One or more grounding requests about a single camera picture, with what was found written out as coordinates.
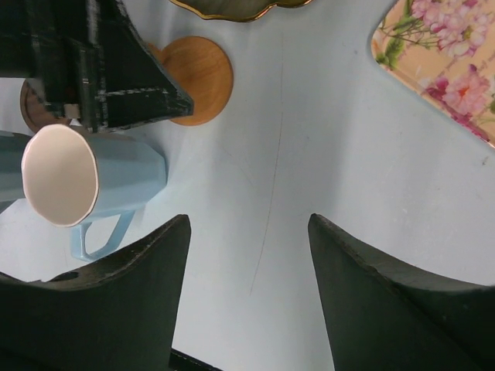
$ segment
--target mug rim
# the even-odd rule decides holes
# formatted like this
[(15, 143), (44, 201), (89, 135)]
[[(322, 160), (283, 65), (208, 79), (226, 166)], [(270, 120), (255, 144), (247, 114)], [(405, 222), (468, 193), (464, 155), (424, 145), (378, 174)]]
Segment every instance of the mug rim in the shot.
[[(31, 150), (33, 145), (36, 145), (36, 142), (40, 138), (42, 138), (45, 135), (48, 135), (51, 131), (58, 131), (58, 132), (64, 132), (65, 131), (66, 134), (70, 133), (70, 135), (72, 135), (73, 138), (76, 138), (78, 141), (80, 141), (80, 143), (84, 146), (84, 148), (87, 150), (87, 153), (90, 156), (90, 161), (91, 161), (91, 164), (92, 164), (93, 170), (94, 170), (95, 184), (94, 184), (94, 194), (93, 194), (93, 198), (91, 200), (91, 203), (90, 203), (88, 209), (82, 215), (82, 217), (80, 217), (77, 220), (70, 222), (70, 223), (60, 223), (60, 221), (56, 221), (54, 218), (52, 218), (50, 216), (43, 215), (44, 214), (43, 211), (40, 210), (39, 207), (35, 203), (33, 203), (33, 200), (32, 200), (33, 194), (31, 193), (31, 187), (28, 185), (28, 182), (25, 182), (25, 179), (28, 178), (28, 176), (26, 176), (26, 172), (27, 172), (26, 167), (27, 167), (27, 163), (28, 163), (29, 151)], [(48, 220), (54, 226), (60, 226), (60, 227), (76, 226), (78, 224), (81, 224), (81, 222), (83, 222), (91, 214), (91, 212), (94, 210), (94, 207), (96, 205), (98, 195), (100, 192), (100, 181), (98, 178), (97, 159), (93, 153), (93, 150), (91, 149), (91, 146), (87, 142), (86, 138), (78, 130), (74, 130), (74, 128), (72, 128), (70, 126), (66, 126), (64, 124), (51, 124), (51, 125), (45, 126), (44, 128), (41, 128), (41, 130), (39, 130), (31, 138), (31, 140), (29, 141), (29, 143), (26, 146), (26, 149), (22, 155), (21, 170), (22, 170), (22, 188), (24, 190), (24, 193), (26, 195), (26, 199), (27, 199), (28, 203), (36, 211), (36, 213), (38, 213), (44, 219)]]

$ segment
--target floral tray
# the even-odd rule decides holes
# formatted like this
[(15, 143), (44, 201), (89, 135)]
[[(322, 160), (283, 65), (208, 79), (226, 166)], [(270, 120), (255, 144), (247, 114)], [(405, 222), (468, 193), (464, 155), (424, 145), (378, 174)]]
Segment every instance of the floral tray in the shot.
[(399, 0), (371, 49), (389, 73), (495, 146), (494, 22), (494, 0)]

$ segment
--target white table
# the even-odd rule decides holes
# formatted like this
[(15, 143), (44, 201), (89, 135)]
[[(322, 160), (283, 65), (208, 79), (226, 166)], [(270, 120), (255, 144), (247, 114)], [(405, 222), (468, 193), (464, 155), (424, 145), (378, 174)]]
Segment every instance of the white table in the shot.
[[(226, 371), (333, 369), (311, 213), (429, 271), (495, 283), (495, 152), (373, 61), (370, 34), (391, 0), (372, 10), (314, 0), (249, 24), (126, 2), (145, 40), (205, 36), (235, 70), (232, 98), (209, 124), (131, 131), (165, 154), (169, 184), (124, 245), (177, 213), (193, 226), (175, 348)], [(4, 130), (26, 130), (21, 83), (0, 82)], [(93, 226), (89, 244), (112, 223)], [(79, 267), (68, 240), (20, 200), (0, 215), (0, 271), (29, 281)]]

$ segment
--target mug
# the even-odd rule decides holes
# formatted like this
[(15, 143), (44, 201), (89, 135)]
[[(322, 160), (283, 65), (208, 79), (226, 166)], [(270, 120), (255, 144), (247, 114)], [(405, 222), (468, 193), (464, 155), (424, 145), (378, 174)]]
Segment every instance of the mug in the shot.
[(24, 134), (0, 131), (0, 203), (24, 198), (21, 161), (29, 139)]
[[(166, 164), (146, 143), (122, 134), (90, 134), (54, 124), (27, 144), (22, 181), (40, 216), (71, 228), (72, 256), (91, 262), (117, 250), (135, 211), (165, 187)], [(89, 254), (86, 233), (91, 224), (117, 215), (108, 242)]]

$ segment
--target light blue mug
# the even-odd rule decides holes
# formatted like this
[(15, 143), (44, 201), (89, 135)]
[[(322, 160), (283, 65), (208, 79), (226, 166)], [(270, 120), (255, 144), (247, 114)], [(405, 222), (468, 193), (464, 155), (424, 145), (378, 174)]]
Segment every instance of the light blue mug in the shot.
[(21, 161), (29, 139), (27, 135), (0, 131), (0, 203), (24, 198)]
[[(135, 211), (163, 189), (166, 164), (146, 143), (124, 135), (89, 134), (55, 124), (27, 144), (22, 180), (26, 198), (40, 216), (72, 229), (72, 256), (95, 261), (117, 250)], [(89, 254), (86, 232), (91, 224), (117, 215), (108, 242)]]

